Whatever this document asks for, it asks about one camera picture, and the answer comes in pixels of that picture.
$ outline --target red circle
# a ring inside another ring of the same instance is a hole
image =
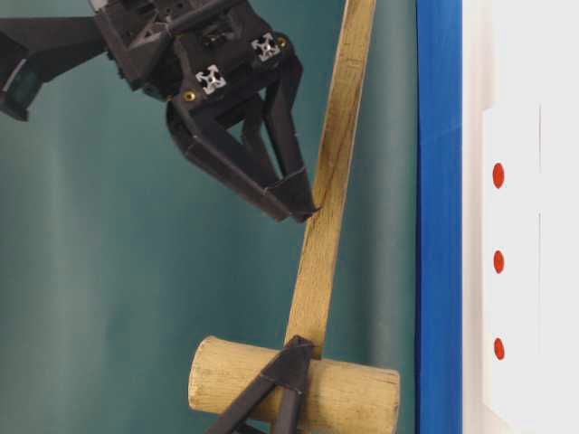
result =
[[[495,258],[493,262],[495,263],[495,270],[497,271],[497,274],[502,273],[503,269],[505,269],[505,257],[503,256],[502,251],[495,251]]]
[[[505,168],[501,163],[496,163],[492,169],[492,182],[497,188],[502,187],[505,183]]]
[[[503,360],[505,358],[505,346],[503,345],[503,341],[500,338],[495,339],[495,355],[499,360]]]

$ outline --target wooden stick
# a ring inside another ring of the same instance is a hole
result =
[[[376,0],[346,0],[314,184],[321,210],[308,222],[289,313],[286,342],[294,335],[309,339],[316,346],[316,358],[326,340],[375,5]]]

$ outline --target blue strip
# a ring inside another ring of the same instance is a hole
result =
[[[418,426],[462,433],[461,0],[417,0]]]

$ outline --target teal backdrop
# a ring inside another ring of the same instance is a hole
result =
[[[78,16],[3,0],[0,16]],[[343,0],[253,0],[305,66],[294,110],[313,178]],[[0,118],[0,432],[203,432],[187,407],[208,335],[280,347],[303,226],[189,165],[165,108],[104,56]],[[402,373],[414,432],[415,3],[378,0],[325,355]]]

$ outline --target wooden cylinder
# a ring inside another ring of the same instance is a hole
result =
[[[276,353],[206,338],[193,360],[189,405],[194,410],[223,413]],[[278,387],[252,419],[275,421],[280,399]],[[299,427],[344,434],[391,434],[396,430],[399,403],[400,376],[396,371],[313,360]]]

